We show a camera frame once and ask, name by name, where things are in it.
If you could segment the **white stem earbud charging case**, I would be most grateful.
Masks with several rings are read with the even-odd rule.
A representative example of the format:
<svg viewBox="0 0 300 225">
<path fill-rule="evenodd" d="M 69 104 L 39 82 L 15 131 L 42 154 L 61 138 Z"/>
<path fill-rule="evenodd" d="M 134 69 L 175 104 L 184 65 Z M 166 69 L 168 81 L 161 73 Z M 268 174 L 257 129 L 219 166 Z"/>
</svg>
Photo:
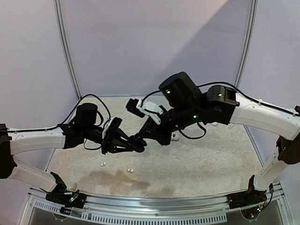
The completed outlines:
<svg viewBox="0 0 300 225">
<path fill-rule="evenodd" d="M 180 138 L 180 135 L 178 133 L 172 133 L 171 134 L 171 141 L 178 141 Z"/>
</svg>

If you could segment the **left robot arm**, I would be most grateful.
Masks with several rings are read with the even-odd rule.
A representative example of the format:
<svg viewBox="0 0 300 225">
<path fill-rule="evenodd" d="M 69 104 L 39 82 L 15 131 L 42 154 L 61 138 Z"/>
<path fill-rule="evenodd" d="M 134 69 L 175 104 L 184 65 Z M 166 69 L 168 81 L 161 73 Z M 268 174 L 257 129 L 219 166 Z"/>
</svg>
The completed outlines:
<svg viewBox="0 0 300 225">
<path fill-rule="evenodd" d="M 100 144 L 103 154 L 142 152 L 145 143 L 132 135 L 127 136 L 120 128 L 121 118 L 114 117 L 101 127 L 96 125 L 98 107 L 84 103 L 77 107 L 75 117 L 54 129 L 33 131 L 10 130 L 0 126 L 0 177 L 31 184 L 52 195 L 59 203 L 66 203 L 70 194 L 62 179 L 55 173 L 43 172 L 16 157 L 17 154 L 43 149 L 71 149 L 89 140 Z"/>
</svg>

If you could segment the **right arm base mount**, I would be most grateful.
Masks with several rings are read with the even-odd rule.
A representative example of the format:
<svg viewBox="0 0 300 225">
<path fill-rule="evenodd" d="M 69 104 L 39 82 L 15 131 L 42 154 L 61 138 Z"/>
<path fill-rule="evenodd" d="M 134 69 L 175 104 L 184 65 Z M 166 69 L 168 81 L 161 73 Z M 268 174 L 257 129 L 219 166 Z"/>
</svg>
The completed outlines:
<svg viewBox="0 0 300 225">
<path fill-rule="evenodd" d="M 267 199 L 266 192 L 266 190 L 246 190 L 228 194 L 226 198 L 229 208 L 236 209 L 264 202 Z"/>
</svg>

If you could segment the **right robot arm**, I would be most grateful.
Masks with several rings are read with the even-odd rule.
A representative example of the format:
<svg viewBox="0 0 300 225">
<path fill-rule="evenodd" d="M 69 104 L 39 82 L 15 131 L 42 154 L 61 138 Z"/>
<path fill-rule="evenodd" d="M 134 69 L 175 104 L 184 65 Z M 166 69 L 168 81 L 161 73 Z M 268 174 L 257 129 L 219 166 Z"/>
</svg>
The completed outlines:
<svg viewBox="0 0 300 225">
<path fill-rule="evenodd" d="M 215 122 L 248 125 L 279 135 L 278 152 L 254 176 L 251 187 L 242 195 L 244 203 L 253 204 L 260 198 L 260 191 L 266 190 L 287 166 L 299 162 L 300 116 L 296 110 L 249 97 L 226 82 L 211 82 L 208 91 L 203 93 L 185 72 L 168 77 L 158 90 L 171 109 L 165 111 L 145 97 L 138 99 L 134 110 L 140 117 L 148 116 L 139 131 L 142 138 L 168 145 L 174 131 L 195 123 Z"/>
</svg>

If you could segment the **black earbud charging case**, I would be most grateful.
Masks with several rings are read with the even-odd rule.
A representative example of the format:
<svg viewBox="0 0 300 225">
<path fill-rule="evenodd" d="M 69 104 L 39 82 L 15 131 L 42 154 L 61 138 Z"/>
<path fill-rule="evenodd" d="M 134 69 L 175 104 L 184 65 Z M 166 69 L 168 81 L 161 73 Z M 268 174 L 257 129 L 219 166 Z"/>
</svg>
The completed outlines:
<svg viewBox="0 0 300 225">
<path fill-rule="evenodd" d="M 128 145 L 133 149 L 133 151 L 142 153 L 145 151 L 147 143 L 138 135 L 132 135 L 127 141 Z"/>
</svg>

